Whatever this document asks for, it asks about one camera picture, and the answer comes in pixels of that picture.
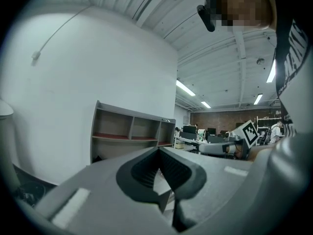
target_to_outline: fluorescent light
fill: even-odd
[[[270,70],[267,83],[271,83],[276,75],[276,60],[274,59],[272,69]]]
[[[176,81],[176,85],[178,87],[182,88],[184,91],[186,91],[189,95],[191,95],[191,96],[195,96],[196,95],[191,90],[189,90],[186,86],[184,86],[182,83],[180,83],[178,80]]]
[[[255,102],[254,102],[254,105],[258,104],[261,97],[263,96],[263,94],[258,94],[258,97],[256,98]]]
[[[201,102],[201,103],[204,104],[207,108],[210,108],[210,106],[206,102]]]

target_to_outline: white corrugated ceiling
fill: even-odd
[[[258,107],[263,108],[277,98],[275,82],[266,83],[276,46],[272,30],[233,33],[220,26],[210,33],[196,12],[204,0],[34,0],[37,6],[62,3],[112,10],[177,49],[178,79],[196,94],[191,97],[177,88],[176,104],[185,109],[205,111],[201,101],[211,111],[254,109],[261,93]],[[258,58],[264,59],[262,65]]]

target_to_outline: brick wall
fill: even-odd
[[[237,112],[205,112],[191,113],[190,124],[198,124],[199,129],[216,128],[216,134],[221,130],[232,131],[236,128],[236,123],[243,123],[252,120],[258,116],[259,118],[274,117],[274,112],[271,109],[264,110],[249,110]]]

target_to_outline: smoke detector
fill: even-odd
[[[264,58],[259,58],[256,60],[257,65],[262,65],[264,63]]]

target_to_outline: cubby shelf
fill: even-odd
[[[175,119],[153,116],[97,101],[90,139],[90,163],[154,146],[170,146]]]

